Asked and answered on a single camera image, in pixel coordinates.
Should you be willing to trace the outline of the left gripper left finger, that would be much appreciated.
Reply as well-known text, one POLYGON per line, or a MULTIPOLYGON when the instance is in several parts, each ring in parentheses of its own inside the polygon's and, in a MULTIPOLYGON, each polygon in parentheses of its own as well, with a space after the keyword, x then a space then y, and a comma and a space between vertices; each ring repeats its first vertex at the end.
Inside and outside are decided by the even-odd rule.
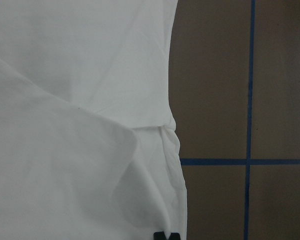
POLYGON ((154 240, 167 240, 166 235, 163 231, 155 232, 153 234, 154 240))

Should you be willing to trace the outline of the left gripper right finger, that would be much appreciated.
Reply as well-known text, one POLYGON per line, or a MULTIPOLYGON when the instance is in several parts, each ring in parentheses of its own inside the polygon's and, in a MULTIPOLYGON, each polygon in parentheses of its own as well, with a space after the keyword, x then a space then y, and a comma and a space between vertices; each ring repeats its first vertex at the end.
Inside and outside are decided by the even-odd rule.
POLYGON ((181 240, 181 236, 178 232, 172 232, 168 240, 181 240))

